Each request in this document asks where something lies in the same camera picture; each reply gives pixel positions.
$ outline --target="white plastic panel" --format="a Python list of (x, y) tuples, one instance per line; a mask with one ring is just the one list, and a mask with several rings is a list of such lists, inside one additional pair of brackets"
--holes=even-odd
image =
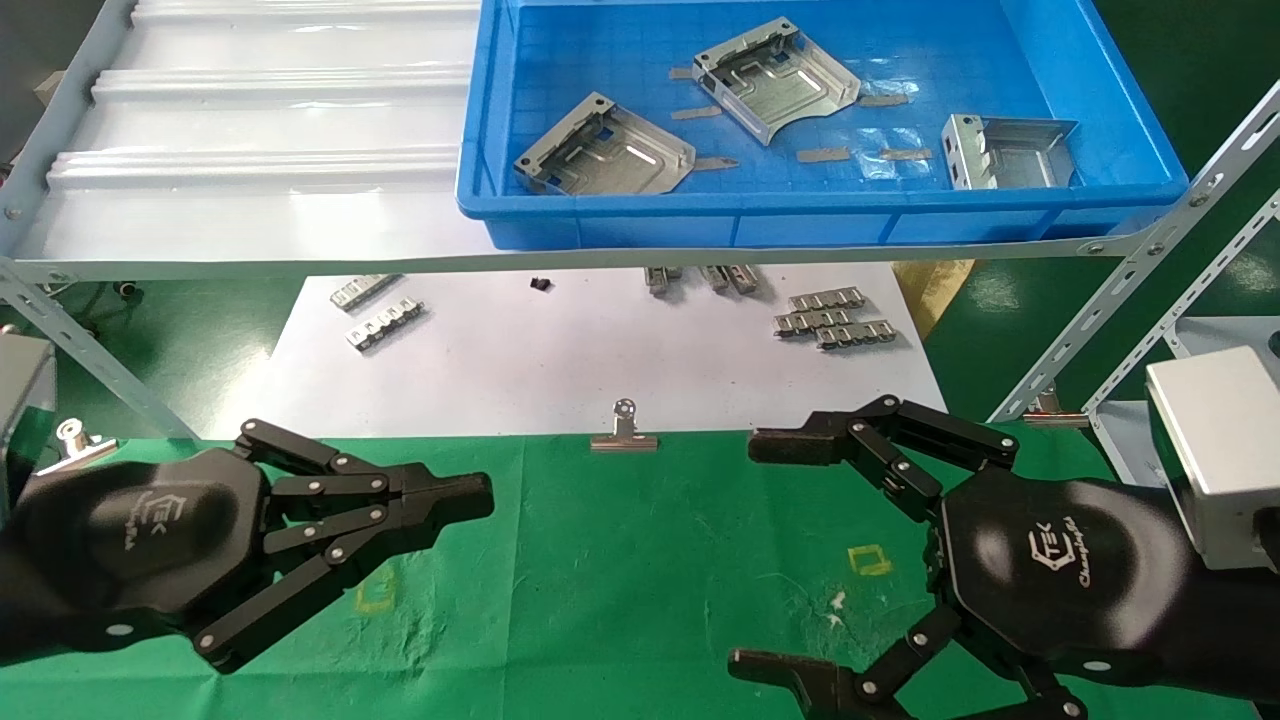
[(24, 249), (289, 260), (484, 238), (453, 200), (477, 17), (438, 0), (141, 0)]

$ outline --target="silver metal box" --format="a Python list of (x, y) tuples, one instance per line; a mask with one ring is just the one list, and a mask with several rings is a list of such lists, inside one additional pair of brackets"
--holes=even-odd
[(1270, 568), (1254, 514), (1280, 506), (1280, 388), (1249, 347), (1147, 366), (1152, 433), (1212, 570)]

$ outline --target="green floor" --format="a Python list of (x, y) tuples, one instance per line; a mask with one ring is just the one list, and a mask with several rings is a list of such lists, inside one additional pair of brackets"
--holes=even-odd
[[(1199, 168), (1280, 76), (1276, 0), (1096, 4), (1187, 168)], [(1059, 383), (1066, 406), (1078, 406), (1097, 387), (1276, 187), (1280, 149), (1236, 184), (1073, 363)], [(1280, 314), (1276, 234), (1272, 228), (1256, 241), (1202, 296), (1196, 313)], [(1114, 264), (979, 264), (927, 342), (951, 409), (986, 418)], [(198, 430), (243, 401), (241, 388), (274, 347), (300, 286), (300, 279), (151, 282), (136, 307), (108, 292), (87, 313), (93, 287), (73, 288), (64, 300), (77, 316), (93, 319), (104, 345)], [(74, 364), (61, 363), (60, 374), (60, 406), (68, 414), (96, 432), (154, 434)], [(1134, 392), (1132, 383), (1126, 389)]]

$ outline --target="table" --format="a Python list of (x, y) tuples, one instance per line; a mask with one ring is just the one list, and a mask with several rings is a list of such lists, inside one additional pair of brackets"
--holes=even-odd
[[(786, 427), (886, 392), (946, 409), (888, 264), (758, 272), (762, 288), (739, 296), (686, 268), (664, 299), (637, 268), (545, 273), (547, 293), (527, 273), (410, 275), (352, 315), (329, 302), (347, 278), (311, 278), (252, 413), (315, 437), (430, 437), (607, 432), (621, 397), (646, 432)], [(869, 299), (856, 316), (888, 320), (895, 342), (820, 352), (773, 337), (790, 295), (849, 286)], [(347, 343), (403, 296), (425, 301), (426, 316), (365, 355)], [(242, 420), (225, 418), (214, 437)]]
[[(1002, 429), (1024, 474), (1108, 477), (1079, 433)], [(673, 433), (628, 456), (593, 455), (582, 436), (335, 442), (378, 464), (483, 469), (497, 511), (385, 564), (236, 675), (182, 638), (45, 659), (0, 670), (5, 720), (799, 720), (786, 691), (727, 675), (730, 648), (864, 667), (929, 607), (924, 530), (847, 468), (755, 465), (745, 439)], [(175, 447), (128, 441), (116, 459)], [(851, 565), (863, 547), (887, 566)], [(1097, 719), (1256, 717), (1184, 691), (1068, 684)], [(1020, 692), (951, 646), (902, 700), (952, 717)]]

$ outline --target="sheet metal part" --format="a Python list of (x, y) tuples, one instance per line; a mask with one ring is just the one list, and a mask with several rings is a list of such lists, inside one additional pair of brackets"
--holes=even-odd
[(645, 268), (644, 284), (649, 288), (649, 295), (658, 297), (667, 293), (671, 281), (667, 278), (667, 268)]
[(755, 275), (755, 270), (750, 265), (724, 265), (722, 269), (739, 295), (751, 295), (759, 290), (760, 278)]
[(893, 329), (893, 325), (888, 324), (888, 320), (820, 328), (817, 334), (818, 350), (836, 350), (840, 347), (893, 342), (897, 340), (897, 331)]
[(931, 160), (933, 151), (928, 147), (909, 147), (896, 150), (893, 147), (881, 147), (881, 160)]
[(422, 301), (404, 297), (347, 332), (347, 342), (364, 352), (393, 334), (397, 329), (404, 327), (406, 323), (417, 318), (424, 311), (425, 306)]
[(692, 145), (593, 92), (515, 168), (534, 192), (658, 195), (675, 190), (696, 159)]
[(854, 73), (787, 18), (777, 18), (694, 56), (692, 78), (760, 145), (803, 118), (858, 100)]
[(689, 108), (687, 110), (676, 110), (671, 114), (673, 120), (691, 120), (694, 118), (714, 118), (723, 113), (719, 105), (708, 105), (705, 108)]
[(707, 284), (712, 286), (716, 292), (724, 292), (728, 290), (728, 273), (721, 265), (701, 265), (698, 272), (703, 274), (707, 279)]
[(849, 310), (815, 310), (813, 313), (788, 313), (774, 315), (773, 334), (778, 337), (796, 337), (817, 332), (820, 328), (835, 328), (838, 325), (852, 325), (858, 320), (849, 314)]
[(384, 275), (360, 275), (358, 278), (352, 278), (351, 282), (339, 287), (333, 295), (329, 296), (329, 302), (337, 305), (339, 310), (349, 313), (372, 300), (387, 286), (392, 284), (401, 277), (403, 275), (393, 273)]
[(850, 156), (847, 147), (817, 147), (814, 150), (796, 151), (797, 163), (838, 163), (847, 160)]
[(636, 434), (636, 404), (623, 397), (613, 404), (613, 434), (591, 438), (591, 452), (653, 452), (658, 438)]
[(867, 304), (867, 297), (856, 287), (844, 287), (840, 290), (824, 290), (796, 295), (790, 299), (791, 307), (796, 313), (809, 313), (813, 310), (829, 310), (833, 307), (854, 309)]
[(942, 149), (954, 190), (1068, 187), (1075, 120), (951, 115)]
[(893, 108), (896, 105), (906, 105), (911, 101), (911, 97), (905, 92), (895, 92), (892, 95), (863, 95), (858, 99), (858, 104), (863, 108)]
[(739, 165), (737, 160), (732, 158), (699, 158), (694, 160), (694, 172), (699, 170), (730, 170)]

